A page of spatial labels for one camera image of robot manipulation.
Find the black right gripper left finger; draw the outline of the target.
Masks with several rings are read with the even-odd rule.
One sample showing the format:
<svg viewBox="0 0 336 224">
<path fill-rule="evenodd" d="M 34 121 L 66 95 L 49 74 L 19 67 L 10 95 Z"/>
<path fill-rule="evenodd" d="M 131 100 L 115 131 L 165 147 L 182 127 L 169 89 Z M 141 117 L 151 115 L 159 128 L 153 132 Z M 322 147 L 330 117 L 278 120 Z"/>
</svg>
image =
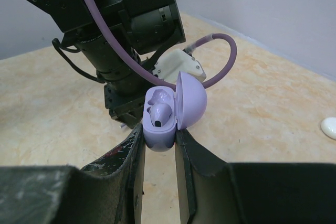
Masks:
<svg viewBox="0 0 336 224">
<path fill-rule="evenodd" d="M 138 124 L 83 168 L 1 167 L 1 223 L 140 223 L 145 143 Z"/>
</svg>

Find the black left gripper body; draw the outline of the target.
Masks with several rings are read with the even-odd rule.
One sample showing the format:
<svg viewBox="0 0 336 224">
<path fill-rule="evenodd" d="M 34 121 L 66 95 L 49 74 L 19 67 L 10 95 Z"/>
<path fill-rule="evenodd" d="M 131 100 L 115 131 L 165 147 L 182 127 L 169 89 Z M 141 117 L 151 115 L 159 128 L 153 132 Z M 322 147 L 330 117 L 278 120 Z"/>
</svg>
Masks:
<svg viewBox="0 0 336 224">
<path fill-rule="evenodd" d="M 131 96 L 117 94 L 110 84 L 104 86 L 105 108 L 110 117 L 130 129 L 136 127 L 143 117 L 144 100 L 147 88 L 142 88 Z"/>
</svg>

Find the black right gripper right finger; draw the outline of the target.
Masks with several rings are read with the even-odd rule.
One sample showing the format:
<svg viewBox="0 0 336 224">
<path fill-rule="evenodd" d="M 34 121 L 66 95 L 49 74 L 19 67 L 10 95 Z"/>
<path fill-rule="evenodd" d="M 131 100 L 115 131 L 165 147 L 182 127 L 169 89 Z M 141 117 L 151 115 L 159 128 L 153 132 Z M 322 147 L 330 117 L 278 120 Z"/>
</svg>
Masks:
<svg viewBox="0 0 336 224">
<path fill-rule="evenodd" d="M 335 223 L 335 165 L 228 163 L 178 131 L 181 223 Z"/>
</svg>

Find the purple charging case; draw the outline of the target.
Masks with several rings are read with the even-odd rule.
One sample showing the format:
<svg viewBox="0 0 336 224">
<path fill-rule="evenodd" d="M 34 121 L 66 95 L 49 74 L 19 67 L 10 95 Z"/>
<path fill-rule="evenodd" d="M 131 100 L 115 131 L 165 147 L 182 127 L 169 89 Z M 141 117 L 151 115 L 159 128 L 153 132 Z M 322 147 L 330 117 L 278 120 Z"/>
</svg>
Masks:
<svg viewBox="0 0 336 224">
<path fill-rule="evenodd" d="M 169 150 L 177 130 L 186 129 L 203 116 L 207 94 L 192 75 L 179 72 L 175 90 L 155 86 L 146 92 L 143 109 L 143 134 L 147 147 L 155 152 Z"/>
</svg>

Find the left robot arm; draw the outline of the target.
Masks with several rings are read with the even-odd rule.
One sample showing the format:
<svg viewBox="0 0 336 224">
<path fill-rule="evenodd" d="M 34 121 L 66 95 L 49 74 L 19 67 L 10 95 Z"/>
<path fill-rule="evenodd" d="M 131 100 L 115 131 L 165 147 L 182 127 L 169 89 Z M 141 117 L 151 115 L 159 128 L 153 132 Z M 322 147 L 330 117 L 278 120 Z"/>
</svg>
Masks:
<svg viewBox="0 0 336 224">
<path fill-rule="evenodd" d="M 134 128 L 142 119 L 144 97 L 152 86 L 132 70 L 109 45 L 84 0 L 27 0 L 49 14 L 63 39 L 52 41 L 65 57 L 83 53 L 96 75 L 82 75 L 104 84 L 111 118 Z M 94 0 L 104 21 L 138 68 L 152 72 L 169 48 L 185 41 L 176 0 Z"/>
</svg>

